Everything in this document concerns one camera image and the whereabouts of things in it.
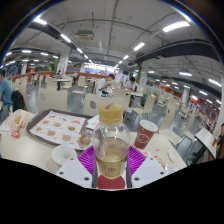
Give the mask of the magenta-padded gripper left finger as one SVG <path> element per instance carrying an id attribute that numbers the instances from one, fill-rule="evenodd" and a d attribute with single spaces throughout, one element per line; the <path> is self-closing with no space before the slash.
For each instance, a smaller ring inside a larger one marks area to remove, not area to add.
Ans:
<path id="1" fill-rule="evenodd" d="M 70 156 L 56 175 L 84 188 L 96 188 L 98 171 L 93 147 L 78 157 Z"/>

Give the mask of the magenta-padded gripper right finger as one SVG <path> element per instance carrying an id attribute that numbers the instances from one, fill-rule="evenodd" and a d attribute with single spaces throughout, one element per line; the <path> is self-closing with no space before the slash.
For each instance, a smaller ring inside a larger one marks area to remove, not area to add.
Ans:
<path id="1" fill-rule="evenodd" d="M 158 160 L 145 150 L 129 147 L 126 169 L 128 188 L 140 188 L 167 175 Z"/>

